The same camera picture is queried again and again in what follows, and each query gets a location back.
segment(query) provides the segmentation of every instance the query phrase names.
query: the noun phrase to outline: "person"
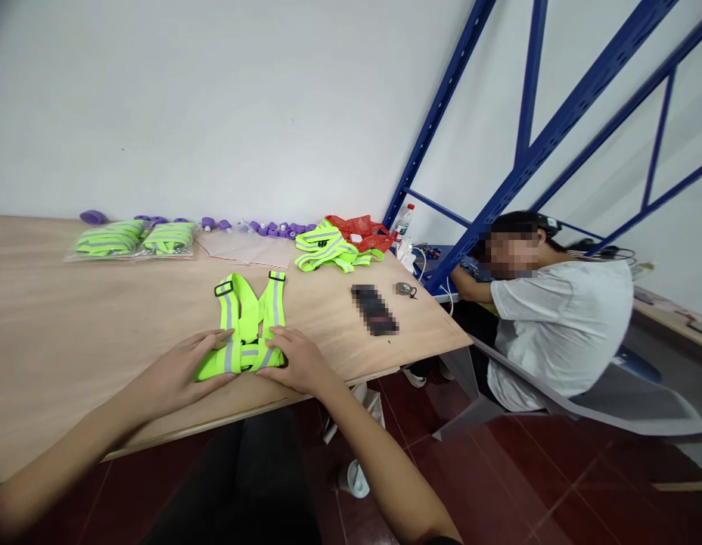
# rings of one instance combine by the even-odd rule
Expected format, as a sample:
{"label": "person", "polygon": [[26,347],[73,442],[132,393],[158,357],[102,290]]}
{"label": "person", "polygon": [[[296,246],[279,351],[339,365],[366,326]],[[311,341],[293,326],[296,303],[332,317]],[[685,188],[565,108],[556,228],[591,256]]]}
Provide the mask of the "person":
{"label": "person", "polygon": [[[287,366],[258,375],[317,397],[361,464],[401,543],[461,543],[445,506],[412,461],[292,328],[266,341]],[[28,466],[0,484],[0,542],[16,540],[132,430],[199,400],[235,375],[194,382],[201,360],[232,330],[194,335],[151,364]],[[320,543],[292,414],[274,411],[218,430],[145,543]]]}
{"label": "person", "polygon": [[[618,350],[633,307],[625,260],[569,255],[552,240],[558,222],[535,212],[500,216],[471,256],[495,279],[477,282],[458,266],[451,274],[462,301],[453,318],[474,337],[504,354],[565,397],[589,390]],[[499,318],[480,304],[494,304]],[[531,388],[474,346],[477,387],[511,412],[543,408]],[[424,386],[436,360],[405,369]]]}

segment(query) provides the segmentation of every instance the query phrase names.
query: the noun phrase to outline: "white shoe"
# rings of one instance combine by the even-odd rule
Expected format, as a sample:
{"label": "white shoe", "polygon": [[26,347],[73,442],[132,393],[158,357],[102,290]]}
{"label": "white shoe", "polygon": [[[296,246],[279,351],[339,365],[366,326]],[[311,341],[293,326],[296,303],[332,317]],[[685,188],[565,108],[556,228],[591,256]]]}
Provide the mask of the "white shoe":
{"label": "white shoe", "polygon": [[406,375],[406,378],[409,380],[409,382],[412,383],[412,386],[414,386],[415,388],[422,388],[427,383],[426,377],[417,377],[413,372],[409,371],[408,369],[404,369],[403,371]]}
{"label": "white shoe", "polygon": [[440,374],[447,380],[455,380],[455,376],[449,369],[447,369],[447,366],[442,362],[440,362]]}

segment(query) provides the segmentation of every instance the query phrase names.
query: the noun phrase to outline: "black hair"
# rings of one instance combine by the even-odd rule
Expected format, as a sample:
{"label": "black hair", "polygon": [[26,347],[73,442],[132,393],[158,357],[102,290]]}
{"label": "black hair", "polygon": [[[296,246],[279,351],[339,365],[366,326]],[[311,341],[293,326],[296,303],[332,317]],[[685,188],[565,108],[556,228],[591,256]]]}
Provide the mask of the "black hair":
{"label": "black hair", "polygon": [[565,254],[565,248],[553,240],[553,237],[561,230],[561,224],[557,220],[530,210],[517,210],[502,214],[489,225],[487,231],[480,233],[480,240],[472,247],[470,255],[477,261],[489,261],[486,242],[490,233],[507,232],[517,233],[521,236],[533,236],[538,232],[538,229],[545,231],[547,235],[545,242],[548,246],[554,251]]}

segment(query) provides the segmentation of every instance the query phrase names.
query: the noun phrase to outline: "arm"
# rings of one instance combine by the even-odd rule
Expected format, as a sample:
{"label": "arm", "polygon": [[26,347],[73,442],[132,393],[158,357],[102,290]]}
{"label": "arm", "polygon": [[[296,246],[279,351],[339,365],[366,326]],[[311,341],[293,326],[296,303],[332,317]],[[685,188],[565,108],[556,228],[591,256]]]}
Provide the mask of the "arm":
{"label": "arm", "polygon": [[450,537],[461,543],[445,506],[412,461],[387,431],[351,394],[327,365],[321,351],[295,329],[271,328],[268,346],[280,348],[290,361],[284,369],[258,375],[316,396],[326,407],[359,459],[381,514],[402,543]]}
{"label": "arm", "polygon": [[0,540],[16,539],[128,433],[172,413],[232,380],[193,383],[202,358],[231,331],[204,332],[175,346],[117,395],[84,416],[66,435],[0,485]]}
{"label": "arm", "polygon": [[465,301],[471,301],[472,303],[494,303],[492,300],[492,292],[490,291],[490,284],[488,282],[478,282],[468,275],[460,266],[457,266],[457,268],[452,271],[449,278],[455,283],[459,296]]}

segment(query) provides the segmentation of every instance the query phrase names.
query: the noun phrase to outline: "white wall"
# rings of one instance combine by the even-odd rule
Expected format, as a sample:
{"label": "white wall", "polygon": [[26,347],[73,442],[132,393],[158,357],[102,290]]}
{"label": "white wall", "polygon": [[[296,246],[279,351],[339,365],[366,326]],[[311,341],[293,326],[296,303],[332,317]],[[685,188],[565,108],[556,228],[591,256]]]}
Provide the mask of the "white wall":
{"label": "white wall", "polygon": [[[378,220],[473,0],[0,2],[0,213]],[[637,0],[550,0],[533,138]],[[474,218],[512,168],[532,2],[498,2],[414,187]],[[702,18],[680,0],[509,210],[530,206]],[[636,210],[663,89],[543,210],[607,234]],[[653,198],[702,162],[702,44]],[[424,205],[416,241],[462,229]],[[702,180],[619,243],[702,312]]]}
{"label": "white wall", "polygon": [[0,213],[379,217],[470,9],[0,2]]}

